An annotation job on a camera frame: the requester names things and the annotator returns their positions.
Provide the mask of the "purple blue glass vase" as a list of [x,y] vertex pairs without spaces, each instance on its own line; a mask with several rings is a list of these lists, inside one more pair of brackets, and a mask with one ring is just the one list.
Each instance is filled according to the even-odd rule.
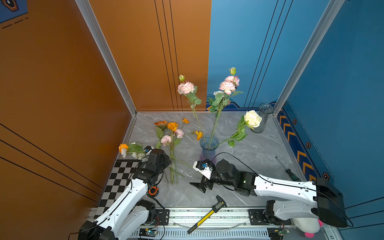
[[216,149],[219,146],[219,141],[216,137],[212,136],[203,136],[200,139],[200,146],[202,148],[202,152],[200,154],[200,161],[209,160],[213,164],[217,163]]

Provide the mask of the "small white blossom spray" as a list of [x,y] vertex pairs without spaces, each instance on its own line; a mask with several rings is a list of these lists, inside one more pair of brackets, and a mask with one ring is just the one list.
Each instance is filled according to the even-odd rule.
[[124,160],[142,160],[147,156],[147,153],[145,151],[131,152],[128,149],[121,149],[120,154]]

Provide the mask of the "cream rose with leaves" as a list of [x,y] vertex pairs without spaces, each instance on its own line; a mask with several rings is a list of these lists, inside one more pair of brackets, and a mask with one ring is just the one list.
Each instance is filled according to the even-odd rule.
[[262,122],[262,117],[255,111],[247,111],[244,116],[242,116],[237,124],[236,131],[228,139],[219,143],[227,143],[230,147],[235,147],[236,142],[242,141],[247,137],[246,128],[254,130],[259,127]]

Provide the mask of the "pink peony spray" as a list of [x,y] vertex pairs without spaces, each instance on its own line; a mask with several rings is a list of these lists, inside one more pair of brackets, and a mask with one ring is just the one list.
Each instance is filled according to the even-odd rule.
[[[219,91],[214,92],[214,99],[210,98],[210,108],[209,110],[212,113],[215,113],[215,121],[214,126],[211,132],[211,140],[209,142],[209,146],[212,145],[213,137],[215,136],[217,126],[219,124],[219,119],[223,109],[226,106],[229,106],[231,103],[231,97],[241,93],[237,91],[238,86],[240,85],[240,79],[236,76],[236,68],[232,67],[229,69],[230,75],[225,78],[223,82],[220,83]],[[247,134],[245,134],[245,125],[246,122],[244,120],[244,116],[241,116],[237,129],[234,134],[232,134],[228,139],[219,143],[223,144],[225,142],[228,143],[229,146],[235,147],[235,142],[240,142],[244,139]]]
[[201,131],[203,131],[203,127],[201,125],[201,122],[199,120],[196,106],[200,105],[202,103],[202,100],[199,99],[196,95],[198,87],[196,87],[193,83],[186,80],[184,75],[179,75],[179,82],[177,92],[181,95],[187,98],[187,102],[190,105],[190,108],[193,111],[193,115],[196,118],[198,122],[198,126]]

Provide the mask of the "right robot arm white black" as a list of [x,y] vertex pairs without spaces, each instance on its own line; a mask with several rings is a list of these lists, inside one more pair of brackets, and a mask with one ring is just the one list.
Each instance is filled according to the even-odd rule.
[[242,196],[267,196],[264,210],[267,221],[318,219],[338,228],[348,226],[342,193],[327,180],[295,182],[273,179],[255,172],[239,171],[233,164],[221,160],[194,162],[193,169],[203,175],[199,183],[192,183],[201,192],[214,184],[228,187]]

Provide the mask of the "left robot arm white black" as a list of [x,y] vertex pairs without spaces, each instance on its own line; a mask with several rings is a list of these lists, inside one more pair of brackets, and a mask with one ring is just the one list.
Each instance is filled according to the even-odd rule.
[[126,240],[140,225],[153,222],[156,204],[143,197],[156,185],[171,160],[161,149],[151,149],[147,155],[148,160],[136,170],[118,199],[95,221],[81,226],[79,240]]

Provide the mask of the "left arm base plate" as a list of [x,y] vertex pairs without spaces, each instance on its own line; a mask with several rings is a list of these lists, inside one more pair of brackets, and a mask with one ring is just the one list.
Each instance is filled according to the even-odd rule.
[[138,223],[139,225],[169,225],[170,220],[170,210],[169,209],[155,209],[155,210],[145,210],[144,219],[142,217],[134,217],[134,223]]

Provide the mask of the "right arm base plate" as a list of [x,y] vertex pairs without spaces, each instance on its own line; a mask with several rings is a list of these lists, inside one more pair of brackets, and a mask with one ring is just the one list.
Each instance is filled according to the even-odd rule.
[[249,220],[252,226],[264,226],[264,225],[273,225],[273,226],[290,226],[292,224],[291,220],[282,221],[278,218],[266,217],[264,215],[264,210],[262,209],[249,209]]

